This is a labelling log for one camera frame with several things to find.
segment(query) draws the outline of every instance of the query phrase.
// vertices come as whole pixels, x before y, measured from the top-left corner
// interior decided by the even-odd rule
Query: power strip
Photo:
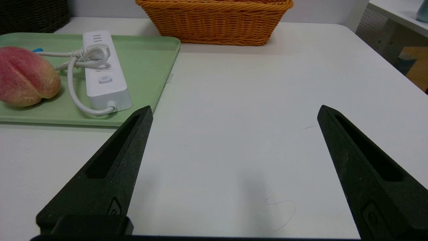
[[[110,31],[102,30],[84,33],[83,48],[86,49],[89,45],[94,44],[108,45],[110,57],[104,65],[97,68],[85,68],[86,93],[92,108],[95,110],[105,109],[109,101],[117,103],[115,112],[131,108],[131,97]]]

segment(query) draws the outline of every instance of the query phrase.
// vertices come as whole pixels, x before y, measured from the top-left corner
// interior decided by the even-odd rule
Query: orange wicker basket
[[[135,0],[162,36],[187,43],[265,45],[292,0]]]

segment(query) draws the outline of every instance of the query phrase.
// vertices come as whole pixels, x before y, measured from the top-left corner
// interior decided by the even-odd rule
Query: peach
[[[54,97],[61,80],[42,56],[18,47],[0,48],[0,101],[30,106]]]

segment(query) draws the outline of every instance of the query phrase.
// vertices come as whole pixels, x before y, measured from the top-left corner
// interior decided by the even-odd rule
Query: white table
[[[368,7],[388,18],[374,47],[394,63],[406,46],[428,46],[428,23],[416,20],[423,0],[370,0]]]
[[[428,37],[428,23],[416,20],[423,0],[370,0],[369,8],[385,17]]]
[[[105,18],[58,32],[101,29],[157,34],[147,19]],[[428,187],[428,97],[346,27],[280,23],[263,47],[183,44],[172,73],[128,212],[134,234],[358,238],[322,104]],[[113,131],[1,124],[0,240],[37,235],[36,214]]]

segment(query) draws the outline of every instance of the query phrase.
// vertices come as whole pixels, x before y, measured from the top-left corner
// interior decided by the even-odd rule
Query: green tray
[[[60,71],[61,90],[56,97],[25,108],[0,102],[0,121],[118,127],[141,107],[150,105],[154,111],[180,49],[180,41],[172,37],[146,36],[112,36],[112,39],[131,95],[131,109],[100,117],[83,113],[68,93],[66,71]],[[0,36],[0,47],[4,46],[71,52],[80,49],[83,42],[82,35],[75,34],[11,33]],[[68,61],[58,57],[46,59],[54,66]],[[74,69],[74,88],[80,101],[90,107],[83,68]]]

